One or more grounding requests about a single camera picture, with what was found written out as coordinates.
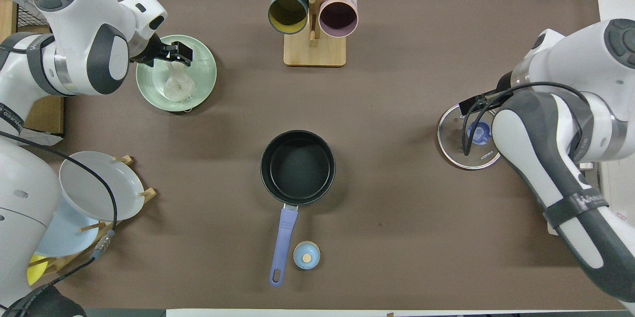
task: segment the black saucepan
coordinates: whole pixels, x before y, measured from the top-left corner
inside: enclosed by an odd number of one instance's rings
[[[267,146],[260,174],[269,193],[284,203],[269,275],[269,283],[279,287],[284,278],[298,206],[318,200],[331,188],[335,159],[320,136],[293,130],[280,134]]]

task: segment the purple handle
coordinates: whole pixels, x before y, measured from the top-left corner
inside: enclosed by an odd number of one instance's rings
[[[295,226],[295,219],[297,217],[298,212],[296,210],[283,208],[280,212],[276,250],[274,251],[274,260],[271,263],[271,273],[269,274],[269,283],[273,287],[282,285],[286,258],[289,254],[289,244],[291,243],[291,234],[293,233],[293,227]]]

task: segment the mug rack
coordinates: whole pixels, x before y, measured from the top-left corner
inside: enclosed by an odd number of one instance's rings
[[[308,24],[299,33],[284,35],[283,61],[288,66],[346,64],[346,37],[321,35],[318,13],[321,0],[309,0]]]

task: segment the wooden base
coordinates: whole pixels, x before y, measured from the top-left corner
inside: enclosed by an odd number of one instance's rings
[[[64,98],[45,96],[37,100],[24,123],[27,129],[52,134],[64,133]]]
[[[0,0],[0,42],[15,33],[18,6],[10,0]]]
[[[346,64],[346,38],[326,34],[311,41],[307,25],[296,34],[284,35],[284,63],[288,66],[333,66]]]

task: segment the black cable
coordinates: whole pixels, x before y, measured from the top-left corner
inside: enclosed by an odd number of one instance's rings
[[[19,49],[16,49],[16,48],[3,46],[2,44],[0,44],[0,49],[6,50],[6,51],[8,51],[10,53],[17,53],[17,54],[26,54],[27,53],[27,50],[19,50]]]
[[[73,270],[70,270],[69,272],[66,272],[66,274],[61,275],[60,277],[58,277],[57,279],[54,279],[50,283],[47,283],[43,288],[41,288],[41,290],[39,290],[35,295],[33,295],[29,299],[29,301],[24,305],[24,307],[22,308],[22,312],[20,313],[20,317],[25,317],[26,316],[26,312],[29,310],[29,307],[31,306],[31,304],[39,297],[39,295],[41,295],[44,291],[46,291],[47,288],[50,288],[51,286],[55,285],[56,283],[59,283],[63,279],[66,279],[70,275],[75,274],[75,272],[78,272],[79,270],[83,269],[84,267],[87,267],[93,261],[95,261],[95,258],[91,257],[91,258],[88,259],[88,261],[86,261],[85,263],[82,263],[82,265],[79,265],[78,267],[74,268]]]
[[[486,98],[481,98],[479,100],[476,100],[476,102],[474,102],[474,104],[472,104],[472,106],[470,106],[470,109],[467,111],[467,114],[465,114],[465,118],[463,119],[463,128],[461,129],[461,148],[464,150],[463,153],[465,152],[465,148],[468,147],[465,145],[465,128],[467,127],[467,120],[470,117],[470,114],[472,114],[472,112],[476,112],[474,111],[474,109],[476,109],[476,107],[478,105],[481,105],[483,103],[487,102]],[[476,125],[478,125],[478,123],[474,124],[474,128],[472,129],[472,131],[476,130]],[[472,145],[469,145],[469,147],[467,148],[467,154],[465,156],[467,156],[470,152],[469,149],[471,149]]]
[[[29,141],[26,140],[22,137],[18,137],[15,136],[14,134],[10,134],[4,131],[0,131],[0,136],[4,136],[6,138],[11,138],[11,140],[16,140],[16,141],[20,141],[22,143],[26,143],[27,145],[31,145],[33,147],[38,147],[38,149],[43,149],[46,152],[50,152],[52,154],[55,154],[59,157],[62,157],[63,159],[67,159],[68,161],[78,165],[79,167],[83,168],[84,170],[86,170],[86,172],[90,173],[91,175],[93,175],[99,182],[101,182],[101,184],[104,185],[104,187],[106,188],[106,190],[108,191],[108,195],[111,197],[111,202],[113,202],[113,228],[112,230],[114,231],[115,228],[117,227],[117,202],[115,202],[115,196],[113,195],[113,191],[111,190],[111,188],[108,186],[108,183],[106,183],[106,181],[104,181],[104,179],[102,177],[100,177],[97,173],[95,173],[95,171],[91,170],[90,168],[86,167],[83,163],[77,161],[77,159],[74,159],[72,157],[66,156],[65,154],[54,150],[48,146],[44,146],[44,145],[40,145],[39,143],[34,143],[33,141]]]
[[[54,36],[50,36],[48,38],[46,38],[45,40],[43,40],[42,44],[41,44],[41,48],[44,48],[45,46],[49,45],[50,43],[53,43],[55,41],[55,37]],[[0,44],[0,50],[5,50],[8,51],[9,53],[16,53],[16,54],[26,54],[27,50],[21,50],[18,48],[11,48],[11,47],[7,47],[3,44]]]
[[[483,107],[483,109],[480,110],[478,116],[476,116],[476,120],[474,120],[474,127],[476,128],[476,125],[478,125],[478,123],[481,122],[481,118],[483,117],[483,114],[485,114],[485,112],[487,112],[488,109],[492,105],[497,104],[498,101],[502,97],[504,97],[504,96],[506,96],[506,95],[508,95],[510,93],[513,93],[514,91],[517,91],[517,90],[520,90],[520,89],[524,89],[524,88],[529,88],[530,86],[554,86],[556,88],[565,89],[567,91],[572,92],[573,94],[578,96],[578,98],[580,98],[580,100],[582,100],[585,104],[589,105],[589,100],[587,100],[587,98],[585,98],[585,96],[580,91],[572,88],[571,86],[564,85],[564,84],[559,84],[557,82],[548,82],[548,81],[529,82],[527,84],[520,84],[520,85],[515,86],[513,88],[506,89],[505,91],[502,91],[500,94],[498,94],[492,101],[488,102],[485,105],[485,107]],[[472,111],[472,108],[475,107],[475,105],[477,103],[475,103],[474,105],[472,105],[472,107],[470,107],[470,111]],[[465,136],[465,127],[467,126],[467,122],[466,121],[467,121],[467,118],[468,118],[469,114],[470,114],[470,112],[467,113],[467,116],[465,116],[465,121],[463,122],[463,131],[462,131],[463,136]],[[578,125],[578,130],[581,131],[580,123],[578,122],[578,120],[575,120],[575,122]],[[470,132],[469,140],[468,140],[467,144],[465,144],[465,140],[462,139],[463,154],[465,154],[465,156],[470,154],[470,149],[472,148],[472,140],[474,140],[474,134],[475,133],[476,133],[475,129],[473,129],[472,132]]]
[[[111,190],[111,188],[108,186],[108,183],[106,183],[106,181],[104,181],[104,179],[102,177],[100,177],[97,173],[95,173],[95,171],[91,170],[90,168],[86,167],[84,164],[82,164],[81,162],[77,161],[76,159],[73,159],[72,157],[69,157],[57,150],[54,150],[50,147],[44,146],[44,145],[40,145],[39,143],[35,143],[33,141],[29,141],[26,140],[22,137],[19,136],[15,136],[13,134],[4,132],[4,131],[0,131],[0,136],[4,136],[6,138],[10,138],[11,140],[16,140],[16,141],[20,141],[22,143],[26,143],[27,145],[31,145],[33,147],[38,147],[39,149],[43,149],[46,152],[50,152],[52,154],[55,154],[59,157],[62,157],[63,159],[67,159],[68,161],[74,163],[75,165],[78,165],[79,167],[83,168],[84,170],[86,170],[88,173],[90,173],[91,175],[93,175],[99,182],[101,182],[104,187],[106,188],[106,190],[108,191],[108,195],[111,198],[111,202],[113,202],[113,228],[112,230],[115,230],[116,224],[117,224],[117,203],[115,202],[115,197],[113,195],[113,191]],[[46,284],[43,288],[41,288],[41,290],[39,290],[39,292],[37,294],[35,294],[34,296],[32,296],[29,301],[25,304],[25,306],[22,309],[22,312],[20,313],[21,317],[25,315],[25,313],[27,312],[27,310],[29,309],[30,305],[33,303],[33,301],[35,301],[35,299],[38,298],[39,295],[41,295],[47,288],[55,285],[56,283],[59,283],[60,281],[68,278],[70,275],[75,274],[75,272],[78,272],[79,270],[83,269],[84,267],[87,267],[88,265],[90,265],[90,263],[92,263],[93,261],[95,261],[95,258],[91,256],[91,258],[88,259],[88,261],[86,261],[85,263],[82,263],[82,265],[79,265],[78,267],[74,268],[73,270],[67,272],[66,274],[63,274],[59,277],[57,277],[56,279],[54,279],[53,281],[51,281],[50,283]]]

